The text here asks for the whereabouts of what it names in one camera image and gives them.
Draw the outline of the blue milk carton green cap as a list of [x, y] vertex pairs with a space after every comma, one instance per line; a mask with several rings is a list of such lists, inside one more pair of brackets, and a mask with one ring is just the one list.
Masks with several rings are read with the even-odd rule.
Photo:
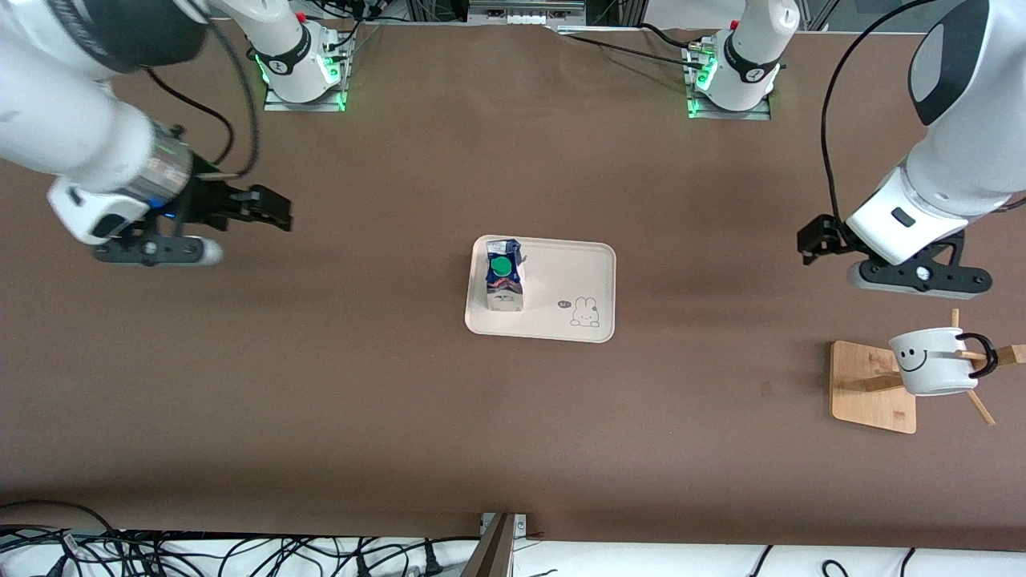
[[485, 244], [485, 300], [494, 312], [522, 312], [523, 246], [517, 240], [491, 240]]

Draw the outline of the metal table bracket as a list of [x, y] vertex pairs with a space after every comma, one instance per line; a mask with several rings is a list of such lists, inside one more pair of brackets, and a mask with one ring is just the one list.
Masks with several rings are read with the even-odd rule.
[[525, 514], [484, 514], [483, 534], [474, 552], [478, 556], [478, 566], [473, 577], [511, 577], [514, 545], [525, 537]]

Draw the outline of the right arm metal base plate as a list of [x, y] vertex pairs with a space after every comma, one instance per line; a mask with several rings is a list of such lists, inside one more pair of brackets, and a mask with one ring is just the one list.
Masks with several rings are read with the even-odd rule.
[[[347, 107], [347, 79], [330, 85], [323, 81], [314, 81], [311, 87], [308, 87], [308, 82], [287, 78], [264, 77], [263, 80], [266, 84], [265, 111], [334, 113], [344, 111]], [[312, 97], [314, 88], [324, 88], [324, 90], [319, 97], [310, 101], [294, 102], [282, 98], [277, 91], [279, 88], [285, 89], [285, 94], [291, 97]]]

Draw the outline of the white tray with rabbit print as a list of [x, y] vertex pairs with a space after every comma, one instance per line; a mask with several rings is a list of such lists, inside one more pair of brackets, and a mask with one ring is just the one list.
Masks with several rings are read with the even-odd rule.
[[[522, 312], [494, 312], [485, 300], [485, 244], [523, 246]], [[616, 253], [607, 244], [483, 235], [473, 245], [464, 321], [473, 333], [604, 343], [616, 326]]]

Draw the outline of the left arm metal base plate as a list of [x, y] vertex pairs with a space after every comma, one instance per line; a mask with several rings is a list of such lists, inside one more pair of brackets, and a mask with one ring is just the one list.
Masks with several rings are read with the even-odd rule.
[[689, 118], [693, 119], [767, 121], [772, 118], [770, 98], [767, 97], [762, 98], [760, 103], [750, 110], [731, 111], [715, 105], [711, 99], [700, 91], [689, 92], [688, 114]]

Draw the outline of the white smiley face mug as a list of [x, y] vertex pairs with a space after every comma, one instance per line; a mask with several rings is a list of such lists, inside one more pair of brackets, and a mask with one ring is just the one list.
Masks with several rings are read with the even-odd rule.
[[[968, 351], [966, 341], [975, 341], [982, 348], [982, 366], [960, 356]], [[998, 366], [998, 354], [989, 337], [961, 328], [902, 333], [892, 337], [887, 347], [898, 362], [905, 390], [914, 397], [945, 397], [972, 391]]]

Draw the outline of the wooden mug stand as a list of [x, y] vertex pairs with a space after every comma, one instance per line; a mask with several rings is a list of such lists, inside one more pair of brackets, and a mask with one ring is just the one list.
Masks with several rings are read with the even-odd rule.
[[[959, 322], [959, 310], [953, 309], [949, 325], [946, 326], [961, 328]], [[980, 345], [975, 341], [966, 341], [965, 344], [968, 351], [961, 352], [960, 356], [971, 358], [975, 366], [982, 366], [983, 354]], [[993, 346], [998, 354], [996, 369], [1003, 366], [1026, 366], [1026, 344], [1000, 347], [993, 344]], [[921, 397], [914, 397], [905, 390], [898, 362], [895, 361], [890, 347], [835, 341], [830, 345], [829, 361], [828, 388], [830, 415], [833, 418], [895, 434], [915, 434], [916, 402]], [[984, 422], [987, 425], [994, 425], [996, 420], [979, 398], [977, 387], [972, 391], [945, 397], [970, 398], [970, 402]]]

